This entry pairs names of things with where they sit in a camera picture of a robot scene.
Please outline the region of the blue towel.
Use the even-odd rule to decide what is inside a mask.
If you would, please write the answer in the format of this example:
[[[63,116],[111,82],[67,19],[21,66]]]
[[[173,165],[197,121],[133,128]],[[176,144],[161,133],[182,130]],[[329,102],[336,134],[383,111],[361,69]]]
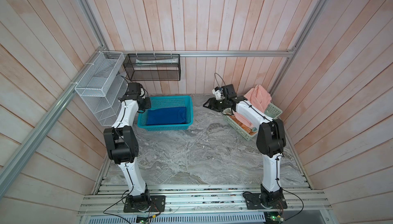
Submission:
[[[169,107],[150,110],[148,112],[146,125],[176,125],[187,122],[186,107]]]

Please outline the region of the pink towel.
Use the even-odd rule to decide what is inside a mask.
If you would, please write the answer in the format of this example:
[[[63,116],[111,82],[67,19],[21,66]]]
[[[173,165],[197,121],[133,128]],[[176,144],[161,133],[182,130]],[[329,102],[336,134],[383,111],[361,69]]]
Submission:
[[[251,88],[244,97],[247,99],[248,103],[254,106],[256,109],[265,113],[268,105],[271,103],[271,95],[261,86],[256,85]],[[250,119],[246,118],[244,115],[234,112],[237,120],[249,128],[254,128],[255,126],[251,123]]]

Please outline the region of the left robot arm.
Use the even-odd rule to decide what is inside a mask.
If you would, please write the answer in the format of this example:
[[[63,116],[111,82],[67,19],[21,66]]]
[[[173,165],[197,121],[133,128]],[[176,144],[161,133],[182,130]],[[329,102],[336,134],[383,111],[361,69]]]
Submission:
[[[125,94],[120,98],[118,118],[111,128],[104,130],[108,158],[121,169],[128,184],[128,196],[125,203],[140,211],[150,206],[150,195],[146,182],[141,176],[137,157],[139,144],[132,125],[140,111],[151,108],[142,84],[131,82]]]

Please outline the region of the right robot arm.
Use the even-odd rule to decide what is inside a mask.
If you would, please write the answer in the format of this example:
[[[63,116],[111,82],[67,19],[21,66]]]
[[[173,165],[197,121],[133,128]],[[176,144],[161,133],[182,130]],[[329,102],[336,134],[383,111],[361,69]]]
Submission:
[[[286,209],[287,202],[280,183],[280,160],[286,146],[285,128],[282,120],[274,119],[258,110],[245,97],[238,96],[232,84],[216,87],[215,95],[203,107],[223,113],[226,109],[235,111],[258,129],[256,146],[263,155],[263,181],[261,193],[244,192],[247,209]]]

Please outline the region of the teal plastic basket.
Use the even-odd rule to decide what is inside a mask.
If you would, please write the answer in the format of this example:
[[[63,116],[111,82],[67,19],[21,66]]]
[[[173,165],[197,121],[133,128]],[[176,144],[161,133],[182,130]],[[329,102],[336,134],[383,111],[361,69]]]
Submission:
[[[138,115],[137,125],[147,131],[187,130],[193,124],[191,96],[151,97],[151,109]]]

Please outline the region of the orange patterned towel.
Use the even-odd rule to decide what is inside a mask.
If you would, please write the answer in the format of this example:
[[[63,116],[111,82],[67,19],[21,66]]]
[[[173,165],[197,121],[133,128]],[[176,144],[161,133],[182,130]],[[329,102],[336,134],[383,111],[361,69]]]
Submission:
[[[246,126],[245,124],[243,124],[241,121],[239,121],[235,115],[230,115],[229,116],[237,125],[239,125],[245,132],[247,132],[249,135],[254,135],[257,133],[257,129],[256,128],[250,128],[248,126]]]

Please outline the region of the light green plastic basket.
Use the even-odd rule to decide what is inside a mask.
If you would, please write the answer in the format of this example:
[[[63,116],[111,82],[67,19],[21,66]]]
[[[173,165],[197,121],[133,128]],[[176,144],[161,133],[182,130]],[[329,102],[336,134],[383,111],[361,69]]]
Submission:
[[[225,115],[224,115],[223,118],[224,118],[224,120],[225,120],[233,129],[236,130],[236,132],[237,132],[238,134],[240,134],[246,141],[249,141],[249,140],[253,139],[254,137],[256,137],[257,133],[251,136],[251,135],[249,135],[247,132],[245,132],[239,125],[237,125],[237,124],[229,117],[229,115],[228,115],[229,112],[230,112],[230,110],[227,109],[227,110],[225,111]],[[266,112],[266,113],[265,113],[266,115],[268,115],[268,116],[270,116],[270,117],[272,117],[272,118],[274,118],[274,119],[278,118],[278,117],[282,114],[282,111],[281,111],[278,107],[276,107],[274,104],[272,104],[272,103],[270,103],[270,104],[267,106],[267,109],[265,110],[265,112]]]

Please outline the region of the black mesh wall basket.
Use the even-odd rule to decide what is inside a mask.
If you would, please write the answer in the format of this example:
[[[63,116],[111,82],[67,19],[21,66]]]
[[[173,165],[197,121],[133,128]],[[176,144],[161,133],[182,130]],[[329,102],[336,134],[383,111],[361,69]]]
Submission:
[[[181,61],[178,54],[127,54],[123,62],[131,81],[180,81]]]

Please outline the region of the aluminium back wall rail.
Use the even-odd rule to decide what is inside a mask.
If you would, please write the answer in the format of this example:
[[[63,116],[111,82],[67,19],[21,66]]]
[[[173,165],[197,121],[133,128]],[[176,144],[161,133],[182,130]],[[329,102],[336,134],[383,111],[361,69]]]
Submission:
[[[292,57],[295,51],[291,50],[221,50],[221,51],[110,51],[110,53],[123,54],[177,54],[180,57]]]

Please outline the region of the aluminium wall rail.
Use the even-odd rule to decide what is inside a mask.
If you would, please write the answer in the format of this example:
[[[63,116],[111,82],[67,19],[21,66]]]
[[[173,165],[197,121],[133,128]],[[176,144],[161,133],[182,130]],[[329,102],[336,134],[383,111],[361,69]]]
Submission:
[[[23,140],[22,144],[17,148],[10,160],[7,161],[6,165],[1,170],[1,198],[5,196],[21,171],[25,168],[29,160],[37,151],[44,138],[48,135],[70,102],[74,99],[77,84],[87,73],[89,67],[93,65],[99,54],[106,49],[107,47],[101,46],[95,50],[77,76],[69,83],[65,91],[51,106],[49,111],[45,113],[33,130],[29,132],[28,136]]]
[[[221,51],[110,51],[110,53],[123,54],[177,54],[180,57],[292,57],[295,51],[291,50],[221,50]]]

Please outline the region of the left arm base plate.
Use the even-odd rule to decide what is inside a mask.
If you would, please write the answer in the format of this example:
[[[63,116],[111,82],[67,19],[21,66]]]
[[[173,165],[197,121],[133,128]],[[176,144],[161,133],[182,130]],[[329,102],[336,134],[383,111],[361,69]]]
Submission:
[[[139,213],[139,212],[164,212],[166,203],[166,196],[128,196],[125,201],[124,213]]]

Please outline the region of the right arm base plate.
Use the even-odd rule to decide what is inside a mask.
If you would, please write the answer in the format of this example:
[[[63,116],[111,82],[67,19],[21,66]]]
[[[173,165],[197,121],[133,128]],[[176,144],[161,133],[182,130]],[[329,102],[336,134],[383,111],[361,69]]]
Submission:
[[[248,210],[258,209],[287,209],[288,205],[282,193],[270,198],[265,193],[243,192],[242,194]]]

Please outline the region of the aluminium left wall rail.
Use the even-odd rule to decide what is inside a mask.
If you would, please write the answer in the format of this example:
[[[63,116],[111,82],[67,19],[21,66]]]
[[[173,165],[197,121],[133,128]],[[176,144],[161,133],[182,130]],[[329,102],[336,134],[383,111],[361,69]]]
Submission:
[[[21,171],[25,168],[29,160],[37,151],[44,138],[48,135],[70,102],[74,99],[77,84],[87,73],[89,67],[93,65],[99,54],[106,49],[107,47],[101,46],[95,50],[77,76],[69,83],[65,91],[51,106],[49,111],[45,113],[33,130],[29,132],[28,136],[23,140],[22,144],[17,148],[10,160],[7,161],[6,165],[1,170],[1,198],[5,196]]]

